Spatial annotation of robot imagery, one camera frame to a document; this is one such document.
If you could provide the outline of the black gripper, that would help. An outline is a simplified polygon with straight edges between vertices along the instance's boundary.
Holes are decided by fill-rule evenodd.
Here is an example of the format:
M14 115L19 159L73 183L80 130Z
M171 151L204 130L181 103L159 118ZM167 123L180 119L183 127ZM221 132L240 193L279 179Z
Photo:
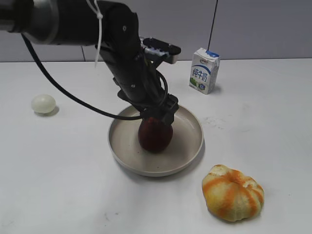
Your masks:
M141 46L134 57L126 59L105 43L101 47L101 57L120 88L117 96L137 109L142 119L154 117L154 111L159 111L165 125L174 122L178 99L161 86L163 75L157 70L163 58L147 59Z

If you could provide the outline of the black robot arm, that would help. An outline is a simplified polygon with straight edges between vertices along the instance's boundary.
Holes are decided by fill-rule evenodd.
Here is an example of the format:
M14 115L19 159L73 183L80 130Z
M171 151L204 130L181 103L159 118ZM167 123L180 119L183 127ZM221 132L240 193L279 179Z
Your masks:
M157 70L173 64L181 49L155 38L140 37L138 17L124 3L105 0L3 0L0 28L21 34L33 60L63 94L82 106L94 107L61 87L38 58L33 43L94 46L120 88L118 97L139 111L137 119L153 117L166 125L174 121L177 97L169 94Z

